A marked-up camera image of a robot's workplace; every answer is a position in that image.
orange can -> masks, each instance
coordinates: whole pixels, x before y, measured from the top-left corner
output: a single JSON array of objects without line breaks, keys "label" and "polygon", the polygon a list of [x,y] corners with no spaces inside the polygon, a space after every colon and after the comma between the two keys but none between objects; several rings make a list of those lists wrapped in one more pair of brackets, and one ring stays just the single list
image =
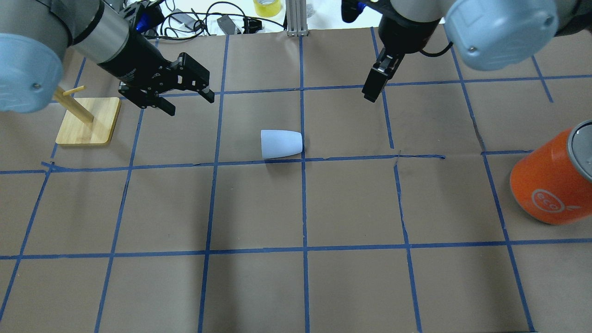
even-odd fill
[{"label": "orange can", "polygon": [[520,160],[510,186],[520,206],[545,223],[565,225],[592,215],[592,120]]}]

tape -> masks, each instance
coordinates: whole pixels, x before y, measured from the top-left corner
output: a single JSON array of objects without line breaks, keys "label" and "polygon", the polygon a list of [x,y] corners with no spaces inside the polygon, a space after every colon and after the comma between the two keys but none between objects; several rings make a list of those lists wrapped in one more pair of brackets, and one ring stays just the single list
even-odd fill
[{"label": "tape", "polygon": [[255,12],[261,17],[272,17],[279,13],[282,4],[279,0],[253,0]]}]

metal post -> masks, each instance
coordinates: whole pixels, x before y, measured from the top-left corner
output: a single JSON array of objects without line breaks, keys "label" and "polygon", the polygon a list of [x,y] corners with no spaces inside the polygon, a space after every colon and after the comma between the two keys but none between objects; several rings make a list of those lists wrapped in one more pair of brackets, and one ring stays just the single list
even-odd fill
[{"label": "metal post", "polygon": [[306,0],[286,0],[288,36],[308,36],[306,24]]}]

can lid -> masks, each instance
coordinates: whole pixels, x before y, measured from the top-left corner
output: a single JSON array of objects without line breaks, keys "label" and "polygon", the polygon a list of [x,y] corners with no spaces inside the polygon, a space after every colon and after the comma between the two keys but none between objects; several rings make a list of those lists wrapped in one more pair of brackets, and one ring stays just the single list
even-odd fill
[{"label": "can lid", "polygon": [[592,120],[574,127],[567,141],[567,149],[578,172],[592,181]]}]

wooden dowel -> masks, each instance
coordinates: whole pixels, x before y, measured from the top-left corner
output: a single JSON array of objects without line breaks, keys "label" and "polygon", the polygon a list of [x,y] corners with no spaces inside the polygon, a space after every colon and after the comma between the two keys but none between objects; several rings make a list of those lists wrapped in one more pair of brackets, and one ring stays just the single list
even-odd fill
[{"label": "wooden dowel", "polygon": [[80,105],[80,103],[78,103],[74,97],[70,95],[64,96],[64,89],[62,89],[62,87],[57,87],[56,92],[53,93],[53,98],[83,123],[92,123],[92,121],[95,119],[95,116],[93,116],[92,113]]},{"label": "wooden dowel", "polygon": [[81,85],[81,86],[76,87],[74,89],[70,89],[70,90],[64,91],[62,93],[62,95],[64,95],[64,96],[72,95],[72,94],[74,94],[76,92],[83,91],[84,89],[86,89],[86,86],[85,85]]}]

